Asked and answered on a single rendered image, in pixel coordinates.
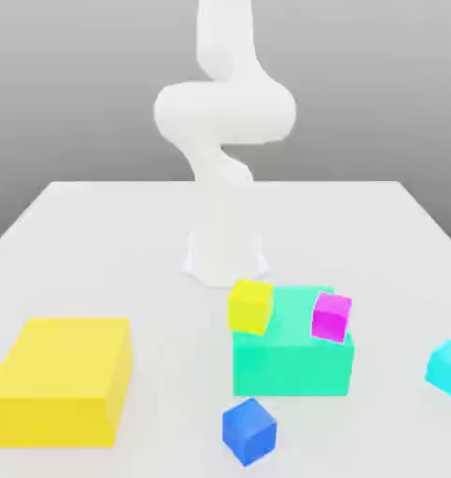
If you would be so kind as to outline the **small yellow cube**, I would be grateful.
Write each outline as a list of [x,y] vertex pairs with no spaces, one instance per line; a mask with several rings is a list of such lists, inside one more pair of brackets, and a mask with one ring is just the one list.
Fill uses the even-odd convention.
[[238,279],[228,299],[228,326],[231,330],[264,335],[271,318],[274,286]]

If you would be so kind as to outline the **small blue cube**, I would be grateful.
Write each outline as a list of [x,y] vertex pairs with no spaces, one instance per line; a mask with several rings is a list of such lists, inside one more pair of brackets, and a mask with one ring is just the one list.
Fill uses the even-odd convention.
[[275,449],[276,419],[255,399],[249,398],[222,415],[222,441],[243,466]]

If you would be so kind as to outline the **small cyan cube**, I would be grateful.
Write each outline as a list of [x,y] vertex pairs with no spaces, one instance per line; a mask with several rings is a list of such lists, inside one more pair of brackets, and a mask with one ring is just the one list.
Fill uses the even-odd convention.
[[425,379],[451,396],[451,340],[431,352]]

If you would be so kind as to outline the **large green box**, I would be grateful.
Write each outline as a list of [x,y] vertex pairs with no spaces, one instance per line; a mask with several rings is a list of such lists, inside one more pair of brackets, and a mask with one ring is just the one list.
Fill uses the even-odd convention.
[[233,333],[235,396],[345,396],[355,345],[350,334],[337,344],[311,335],[320,293],[331,287],[278,286],[266,332]]

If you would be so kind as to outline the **large yellow box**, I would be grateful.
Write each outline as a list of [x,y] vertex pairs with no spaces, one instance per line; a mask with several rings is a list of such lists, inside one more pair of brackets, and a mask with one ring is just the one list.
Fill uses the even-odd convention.
[[28,320],[0,365],[0,447],[113,447],[133,364],[126,318]]

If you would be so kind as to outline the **small magenta cube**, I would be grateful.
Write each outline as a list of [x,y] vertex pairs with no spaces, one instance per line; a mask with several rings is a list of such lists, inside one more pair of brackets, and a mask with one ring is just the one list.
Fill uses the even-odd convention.
[[320,292],[312,313],[311,335],[337,344],[345,342],[352,300],[329,292]]

